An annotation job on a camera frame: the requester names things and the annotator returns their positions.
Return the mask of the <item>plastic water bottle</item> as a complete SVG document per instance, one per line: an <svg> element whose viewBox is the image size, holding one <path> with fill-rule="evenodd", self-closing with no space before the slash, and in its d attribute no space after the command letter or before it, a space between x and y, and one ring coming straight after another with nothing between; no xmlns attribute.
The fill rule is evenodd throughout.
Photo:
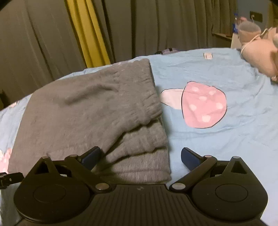
<svg viewBox="0 0 278 226"><path fill-rule="evenodd" d="M240 17L238 13L234 13L234 22L232 24L233 33L238 33L238 25L240 24Z"/></svg>

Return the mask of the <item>yellow curtain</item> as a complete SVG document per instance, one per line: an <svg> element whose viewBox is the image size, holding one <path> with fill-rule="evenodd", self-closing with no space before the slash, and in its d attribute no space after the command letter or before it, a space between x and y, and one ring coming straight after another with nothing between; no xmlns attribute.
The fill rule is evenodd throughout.
<svg viewBox="0 0 278 226"><path fill-rule="evenodd" d="M88 68L110 64L92 1L66 1Z"/></svg>

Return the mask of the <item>purple black object behind bed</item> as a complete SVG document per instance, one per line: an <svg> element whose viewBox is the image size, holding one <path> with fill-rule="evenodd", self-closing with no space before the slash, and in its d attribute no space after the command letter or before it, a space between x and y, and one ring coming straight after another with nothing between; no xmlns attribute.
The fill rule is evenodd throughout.
<svg viewBox="0 0 278 226"><path fill-rule="evenodd" d="M155 53L155 55L168 55L179 52L176 48L168 48L162 51L158 51Z"/></svg>

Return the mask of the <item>light blue mushroom bedsheet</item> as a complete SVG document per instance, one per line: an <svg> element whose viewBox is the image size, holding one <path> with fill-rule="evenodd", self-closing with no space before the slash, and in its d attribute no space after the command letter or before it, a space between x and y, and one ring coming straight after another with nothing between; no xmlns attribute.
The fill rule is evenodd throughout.
<svg viewBox="0 0 278 226"><path fill-rule="evenodd" d="M171 88L184 88L190 81L214 86L227 98L227 112L223 119L211 128L190 128L184 122L181 110L163 106L163 122L169 139L171 181L180 179L189 170L181 162L181 150L188 147L200 155L210 154L219 160L230 160L240 156L251 168L268 194L268 205L262 220L268 225L277 225L277 85L243 60L234 49L213 48L183 51L169 55L136 57L148 58L152 67L156 88L160 93ZM1 160L14 145L23 113L31 95L15 102L1 111ZM1 190L1 225L17 225L21 220L17 213L13 195L19 184ZM128 194L121 191L113 199L109 214L115 220L108 225L188 225L192 214L172 211L166 197L160 202L163 211L148 210L154 195L135 195L135 204L127 202ZM118 204L131 204L126 216L120 217ZM165 218L171 213L170 221ZM212 223L196 222L197 225Z"/></svg>

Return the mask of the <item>grey pink plush toy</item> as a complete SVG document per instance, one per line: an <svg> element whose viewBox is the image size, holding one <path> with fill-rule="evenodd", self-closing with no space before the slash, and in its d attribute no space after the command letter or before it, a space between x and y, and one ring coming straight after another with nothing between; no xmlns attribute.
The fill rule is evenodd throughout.
<svg viewBox="0 0 278 226"><path fill-rule="evenodd" d="M277 52L277 27L266 28L261 39L261 49L264 54Z"/></svg>

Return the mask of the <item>dark wooden nightstand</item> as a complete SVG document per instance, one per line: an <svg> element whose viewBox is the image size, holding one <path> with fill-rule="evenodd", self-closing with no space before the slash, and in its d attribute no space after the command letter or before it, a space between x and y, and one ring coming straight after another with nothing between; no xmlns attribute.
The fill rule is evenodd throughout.
<svg viewBox="0 0 278 226"><path fill-rule="evenodd" d="M213 48L230 48L232 37L222 33L212 34L212 47Z"/></svg>

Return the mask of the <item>black wall socket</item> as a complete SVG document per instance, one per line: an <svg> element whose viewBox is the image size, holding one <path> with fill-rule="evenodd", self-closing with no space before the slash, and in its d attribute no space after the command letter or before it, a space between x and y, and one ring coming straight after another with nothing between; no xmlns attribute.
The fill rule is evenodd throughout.
<svg viewBox="0 0 278 226"><path fill-rule="evenodd" d="M262 15L262 13L250 11L249 14L250 14L250 19L252 21L257 21L257 22L260 22L260 23L263 22L263 15Z"/></svg>

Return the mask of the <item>grey curtain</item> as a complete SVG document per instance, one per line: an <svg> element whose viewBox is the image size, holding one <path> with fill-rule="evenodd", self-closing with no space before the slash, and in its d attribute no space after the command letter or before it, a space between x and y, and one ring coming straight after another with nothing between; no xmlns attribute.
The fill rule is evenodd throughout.
<svg viewBox="0 0 278 226"><path fill-rule="evenodd" d="M110 64L212 46L236 1L92 1ZM66 1L1 1L1 105L88 68Z"/></svg>

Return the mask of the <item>grey sweatpants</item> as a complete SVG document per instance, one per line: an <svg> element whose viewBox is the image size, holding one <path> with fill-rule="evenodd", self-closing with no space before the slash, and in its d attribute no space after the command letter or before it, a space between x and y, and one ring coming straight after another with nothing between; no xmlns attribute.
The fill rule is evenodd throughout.
<svg viewBox="0 0 278 226"><path fill-rule="evenodd" d="M57 80L35 91L25 109L8 171L26 175L47 156L63 160L94 146L93 172L108 183L171 179L162 105L148 59Z"/></svg>

